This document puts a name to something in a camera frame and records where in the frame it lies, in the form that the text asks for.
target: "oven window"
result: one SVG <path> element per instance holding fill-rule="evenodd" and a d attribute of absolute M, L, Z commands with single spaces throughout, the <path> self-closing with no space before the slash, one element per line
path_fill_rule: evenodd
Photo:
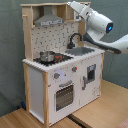
<path fill-rule="evenodd" d="M 73 85 L 56 92 L 56 111 L 73 103 Z"/>

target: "oven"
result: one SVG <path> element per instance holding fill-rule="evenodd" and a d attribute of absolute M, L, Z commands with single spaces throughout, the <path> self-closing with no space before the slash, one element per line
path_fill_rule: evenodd
<path fill-rule="evenodd" d="M 74 66 L 76 65 L 68 66 L 67 70 L 66 67 L 57 69 L 51 76 L 49 73 L 50 125 L 79 109 L 80 74 L 79 69 L 76 72 L 72 71 Z"/>

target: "wall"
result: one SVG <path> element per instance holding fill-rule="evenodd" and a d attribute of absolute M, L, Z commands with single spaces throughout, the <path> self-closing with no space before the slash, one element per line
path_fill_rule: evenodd
<path fill-rule="evenodd" d="M 114 21 L 103 40 L 113 42 L 128 33 L 127 0 L 90 0 L 91 7 Z M 59 0 L 0 0 L 0 116 L 25 101 L 22 59 L 24 41 L 20 4 Z M 128 88 L 128 56 L 105 53 L 103 79 Z"/>

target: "control knob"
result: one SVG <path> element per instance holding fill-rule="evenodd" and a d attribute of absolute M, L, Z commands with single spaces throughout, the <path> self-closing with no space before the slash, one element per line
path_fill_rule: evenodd
<path fill-rule="evenodd" d="M 76 72 L 76 70 L 77 70 L 77 67 L 73 67 L 73 68 L 72 68 L 72 71 L 73 71 L 73 72 Z"/>
<path fill-rule="evenodd" d="M 55 79 L 58 79 L 59 76 L 60 76 L 60 74 L 58 74 L 58 73 L 55 73 L 55 74 L 54 74 L 54 78 L 55 78 Z"/>

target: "toy sink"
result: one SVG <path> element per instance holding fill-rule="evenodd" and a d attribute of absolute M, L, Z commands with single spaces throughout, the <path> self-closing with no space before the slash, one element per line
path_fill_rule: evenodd
<path fill-rule="evenodd" d="M 86 47 L 77 47 L 73 49 L 68 49 L 65 51 L 65 53 L 74 55 L 74 56 L 82 56 L 90 52 L 94 52 L 94 49 L 86 48 Z"/>

